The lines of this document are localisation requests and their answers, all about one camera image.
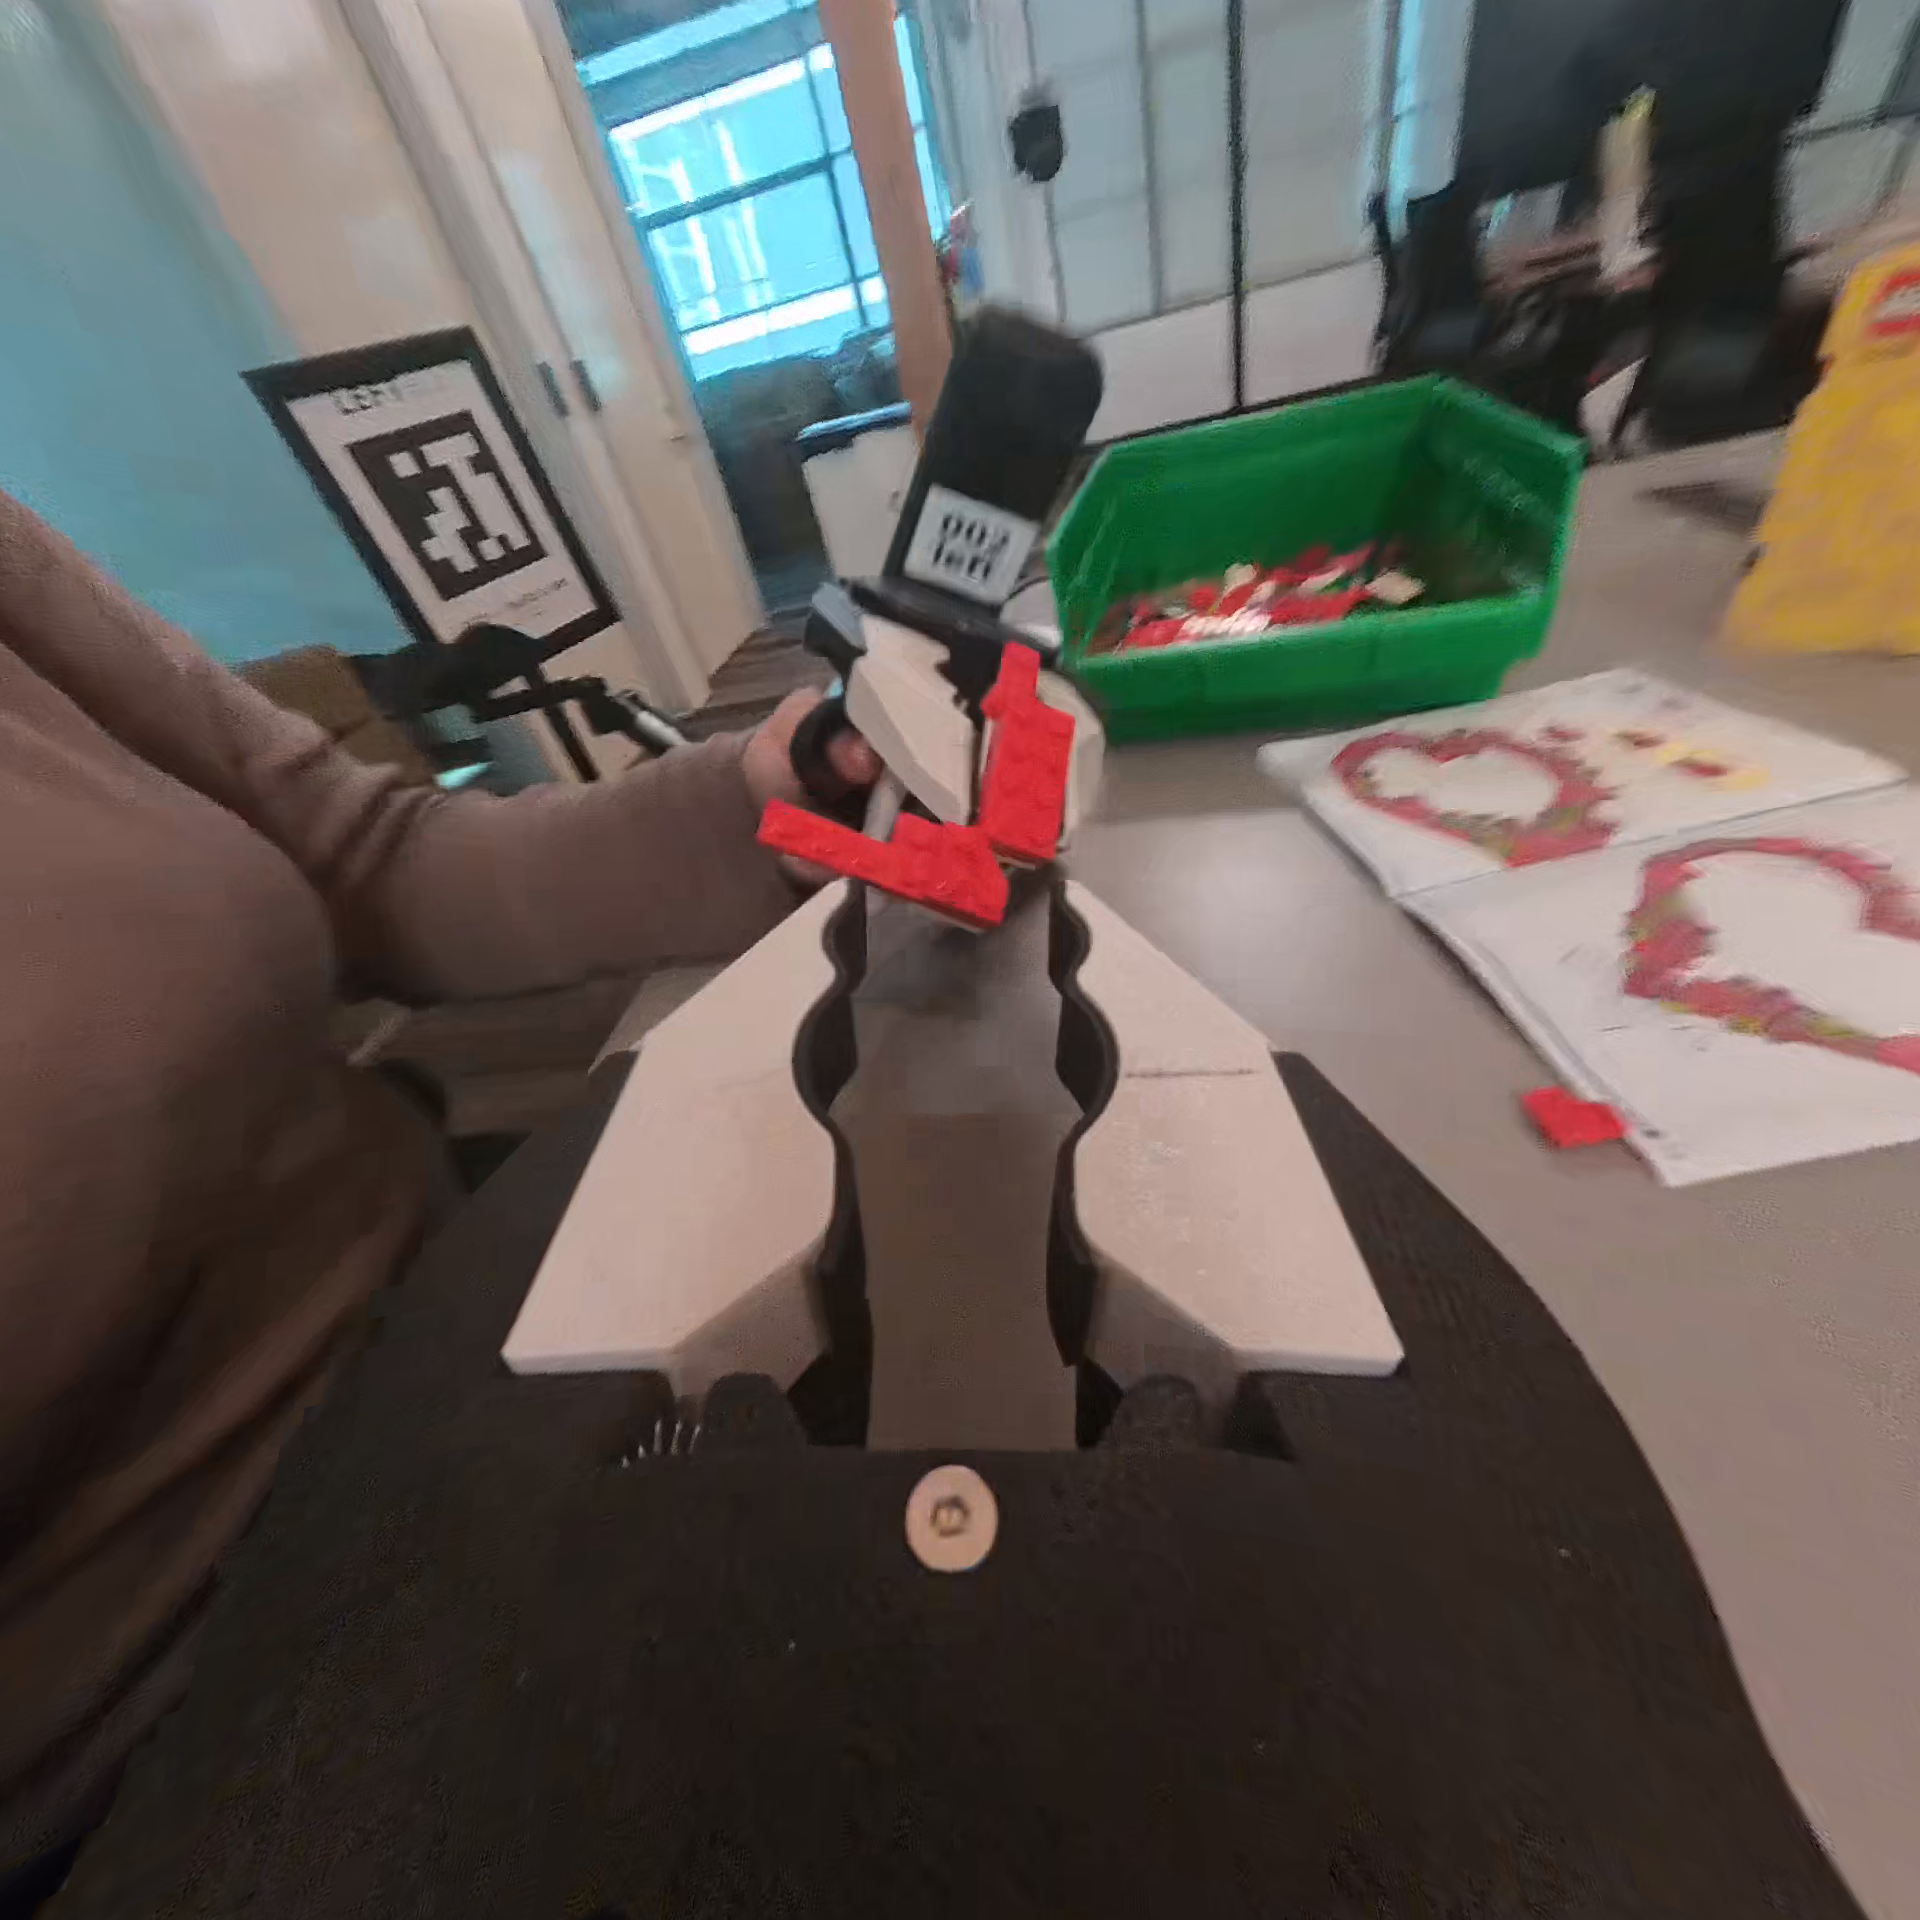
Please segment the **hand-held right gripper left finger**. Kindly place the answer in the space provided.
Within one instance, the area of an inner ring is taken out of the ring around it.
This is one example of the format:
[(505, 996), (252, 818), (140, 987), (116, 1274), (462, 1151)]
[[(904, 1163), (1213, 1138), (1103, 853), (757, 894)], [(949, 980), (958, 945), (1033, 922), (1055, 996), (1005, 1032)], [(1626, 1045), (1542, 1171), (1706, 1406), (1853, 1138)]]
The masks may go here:
[(778, 1387), (860, 1447), (873, 1326), (852, 1145), (863, 888), (836, 880), (623, 1049), (626, 1078), (500, 1358), (515, 1378), (638, 1374), (682, 1408)]

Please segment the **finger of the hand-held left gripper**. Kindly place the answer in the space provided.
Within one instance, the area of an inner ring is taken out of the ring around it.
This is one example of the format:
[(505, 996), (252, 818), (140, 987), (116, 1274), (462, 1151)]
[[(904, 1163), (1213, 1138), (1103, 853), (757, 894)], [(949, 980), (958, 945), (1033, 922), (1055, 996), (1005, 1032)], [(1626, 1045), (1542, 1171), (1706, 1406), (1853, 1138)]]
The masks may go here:
[(945, 660), (932, 640), (867, 640), (843, 678), (843, 708), (908, 797), (936, 822), (970, 826), (979, 733)]
[(1066, 860), (1082, 827), (1087, 827), (1097, 813), (1105, 777), (1108, 733), (1097, 711), (1082, 696), (1054, 696), (1054, 710), (1066, 713), (1071, 724), (1057, 836), (1057, 860)]

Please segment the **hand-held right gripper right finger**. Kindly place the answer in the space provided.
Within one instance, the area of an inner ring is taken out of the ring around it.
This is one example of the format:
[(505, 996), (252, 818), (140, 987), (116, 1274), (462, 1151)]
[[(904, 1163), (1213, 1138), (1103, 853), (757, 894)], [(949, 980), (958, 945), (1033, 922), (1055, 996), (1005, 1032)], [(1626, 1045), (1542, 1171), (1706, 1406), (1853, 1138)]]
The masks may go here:
[(1075, 1119), (1045, 1311), (1093, 1447), (1171, 1382), (1203, 1438), (1267, 1375), (1389, 1379), (1406, 1352), (1260, 1027), (1078, 880), (1047, 906), (1054, 1069)]

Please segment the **red lego plate assembly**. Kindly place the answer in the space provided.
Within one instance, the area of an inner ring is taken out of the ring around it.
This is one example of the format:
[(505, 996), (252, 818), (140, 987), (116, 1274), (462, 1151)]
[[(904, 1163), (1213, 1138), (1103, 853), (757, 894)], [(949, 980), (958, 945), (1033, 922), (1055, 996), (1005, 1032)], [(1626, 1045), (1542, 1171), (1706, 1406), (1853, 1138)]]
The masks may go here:
[[(755, 838), (782, 857), (908, 901), (970, 931), (996, 927), (1018, 874), (1057, 860), (1071, 719), (1054, 710), (1041, 656), (1020, 638), (998, 649), (972, 722), (978, 732), (970, 826), (934, 820), (881, 771), (855, 818), (782, 801), (761, 808)], [(852, 730), (846, 696), (809, 717), (816, 740)]]

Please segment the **person's left forearm brown sleeve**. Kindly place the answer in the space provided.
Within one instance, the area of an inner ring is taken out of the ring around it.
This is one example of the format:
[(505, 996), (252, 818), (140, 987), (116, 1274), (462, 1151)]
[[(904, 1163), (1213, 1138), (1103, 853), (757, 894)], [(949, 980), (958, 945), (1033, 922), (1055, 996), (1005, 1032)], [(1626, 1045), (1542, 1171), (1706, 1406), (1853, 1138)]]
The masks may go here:
[(799, 885), (757, 842), (750, 732), (614, 779), (430, 793), (315, 740), (252, 808), (326, 904), (345, 980), (409, 1004), (571, 987), (752, 948)]

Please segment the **pile of loose lego pieces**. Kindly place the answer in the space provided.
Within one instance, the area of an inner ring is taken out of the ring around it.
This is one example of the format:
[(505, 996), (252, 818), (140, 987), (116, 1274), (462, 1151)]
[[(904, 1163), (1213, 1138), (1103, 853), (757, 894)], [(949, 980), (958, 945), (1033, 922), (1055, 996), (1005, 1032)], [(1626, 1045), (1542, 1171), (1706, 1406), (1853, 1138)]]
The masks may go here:
[(1428, 581), (1402, 566), (1392, 540), (1340, 552), (1309, 545), (1281, 562), (1233, 562), (1213, 576), (1125, 593), (1101, 611), (1085, 652), (1136, 656), (1247, 641), (1355, 611), (1403, 611), (1425, 600)]

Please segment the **person's left hand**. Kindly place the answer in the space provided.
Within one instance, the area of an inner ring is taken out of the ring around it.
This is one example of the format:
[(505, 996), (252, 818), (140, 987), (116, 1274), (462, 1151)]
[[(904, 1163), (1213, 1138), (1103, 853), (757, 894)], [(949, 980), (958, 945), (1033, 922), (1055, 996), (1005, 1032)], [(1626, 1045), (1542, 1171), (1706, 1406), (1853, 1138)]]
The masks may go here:
[[(797, 687), (748, 736), (739, 770), (755, 808), (778, 801), (813, 812), (822, 809), (822, 801), (811, 795), (796, 771), (794, 740), (796, 733), (804, 732), (811, 711), (825, 702), (824, 690)], [(841, 730), (827, 740), (825, 754), (831, 777), (863, 803), (886, 771), (873, 746), (863, 733)]]

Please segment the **white trash can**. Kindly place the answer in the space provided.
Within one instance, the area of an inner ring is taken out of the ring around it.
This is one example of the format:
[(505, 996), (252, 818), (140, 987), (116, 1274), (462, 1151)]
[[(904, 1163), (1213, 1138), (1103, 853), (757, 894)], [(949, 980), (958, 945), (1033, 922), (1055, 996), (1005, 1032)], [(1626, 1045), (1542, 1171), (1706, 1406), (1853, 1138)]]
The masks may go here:
[(813, 422), (794, 454), (827, 571), (852, 581), (881, 571), (919, 458), (905, 399)]

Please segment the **green plastic bin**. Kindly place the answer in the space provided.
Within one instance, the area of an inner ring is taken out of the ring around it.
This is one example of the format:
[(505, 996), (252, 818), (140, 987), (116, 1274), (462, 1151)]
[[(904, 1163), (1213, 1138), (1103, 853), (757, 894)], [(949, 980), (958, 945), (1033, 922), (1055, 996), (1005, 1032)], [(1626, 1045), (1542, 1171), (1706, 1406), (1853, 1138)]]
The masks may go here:
[[(1487, 699), (1557, 604), (1586, 446), (1447, 375), (1105, 443), (1045, 548), (1061, 660), (1109, 740), (1316, 732)], [(1318, 627), (1087, 654), (1115, 600), (1392, 542), (1428, 598)]]

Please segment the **black metal stand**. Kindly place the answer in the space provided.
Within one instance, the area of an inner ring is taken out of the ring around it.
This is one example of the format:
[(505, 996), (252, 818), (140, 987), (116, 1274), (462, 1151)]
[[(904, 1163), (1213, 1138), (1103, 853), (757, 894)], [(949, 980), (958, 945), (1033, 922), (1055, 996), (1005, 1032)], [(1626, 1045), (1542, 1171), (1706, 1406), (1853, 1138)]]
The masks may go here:
[(520, 728), (553, 777), (607, 777), (590, 741), (626, 744), (632, 762), (655, 762), (691, 740), (677, 715), (587, 668), (552, 665), (535, 635), (475, 621), (451, 641), (424, 640), (390, 654), (351, 654), (348, 665), (371, 705), (421, 733), (428, 719), (458, 713), (472, 738)]

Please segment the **black framed marker sign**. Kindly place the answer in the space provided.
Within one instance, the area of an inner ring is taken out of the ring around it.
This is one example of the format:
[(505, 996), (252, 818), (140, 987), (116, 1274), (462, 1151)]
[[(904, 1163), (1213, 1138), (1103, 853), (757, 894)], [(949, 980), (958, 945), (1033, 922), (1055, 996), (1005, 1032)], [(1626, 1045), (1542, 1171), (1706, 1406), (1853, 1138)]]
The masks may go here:
[(411, 641), (451, 646), (502, 626), (550, 660), (619, 623), (472, 328), (241, 379)]

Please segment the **open heart instruction booklet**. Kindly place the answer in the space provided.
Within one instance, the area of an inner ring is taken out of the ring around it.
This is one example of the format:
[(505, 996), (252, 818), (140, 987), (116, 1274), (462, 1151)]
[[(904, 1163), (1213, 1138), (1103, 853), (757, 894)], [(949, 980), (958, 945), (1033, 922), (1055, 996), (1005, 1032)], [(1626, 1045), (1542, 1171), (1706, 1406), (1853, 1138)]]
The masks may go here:
[(1918, 1139), (1896, 764), (1633, 668), (1258, 764), (1664, 1185)]

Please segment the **person's brown sweater torso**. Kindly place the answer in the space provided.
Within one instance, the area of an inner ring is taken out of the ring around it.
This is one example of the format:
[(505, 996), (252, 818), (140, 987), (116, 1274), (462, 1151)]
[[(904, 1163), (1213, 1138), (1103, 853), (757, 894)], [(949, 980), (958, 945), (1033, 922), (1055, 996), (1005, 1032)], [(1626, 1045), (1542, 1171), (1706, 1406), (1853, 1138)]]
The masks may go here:
[(4, 495), (4, 1905), (183, 1689), (214, 1580), (441, 1188), (335, 1044), (425, 792)]

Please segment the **dark blurred furniture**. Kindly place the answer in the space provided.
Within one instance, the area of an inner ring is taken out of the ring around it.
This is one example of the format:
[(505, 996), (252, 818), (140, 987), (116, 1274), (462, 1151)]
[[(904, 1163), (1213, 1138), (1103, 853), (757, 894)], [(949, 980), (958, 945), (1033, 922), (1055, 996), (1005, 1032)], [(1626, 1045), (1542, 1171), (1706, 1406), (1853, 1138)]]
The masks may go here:
[[(1812, 392), (1786, 316), (1789, 136), (1845, 3), (1472, 3), (1439, 183), (1365, 206), (1382, 272), (1375, 373), (1441, 373), (1595, 441), (1682, 447), (1780, 425)], [(1484, 216), (1557, 188), (1591, 252), (1496, 286)]]

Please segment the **yellow cardboard box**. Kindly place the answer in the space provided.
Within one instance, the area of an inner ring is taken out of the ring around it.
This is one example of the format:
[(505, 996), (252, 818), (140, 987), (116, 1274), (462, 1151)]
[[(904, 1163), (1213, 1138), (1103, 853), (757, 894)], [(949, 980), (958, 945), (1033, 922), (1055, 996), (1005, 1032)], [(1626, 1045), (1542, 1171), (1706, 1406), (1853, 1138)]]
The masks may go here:
[(1760, 656), (1918, 656), (1918, 243), (1845, 278), (1723, 620)]

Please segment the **wooden post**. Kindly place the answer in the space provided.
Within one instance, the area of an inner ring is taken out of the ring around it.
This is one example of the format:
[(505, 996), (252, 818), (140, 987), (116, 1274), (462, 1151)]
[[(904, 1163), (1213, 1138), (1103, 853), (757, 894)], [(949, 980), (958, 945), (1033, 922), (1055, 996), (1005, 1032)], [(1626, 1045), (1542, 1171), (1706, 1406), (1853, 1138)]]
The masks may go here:
[(934, 246), (891, 1), (820, 1), (889, 309), (902, 397), (926, 441), (947, 378), (952, 316)]

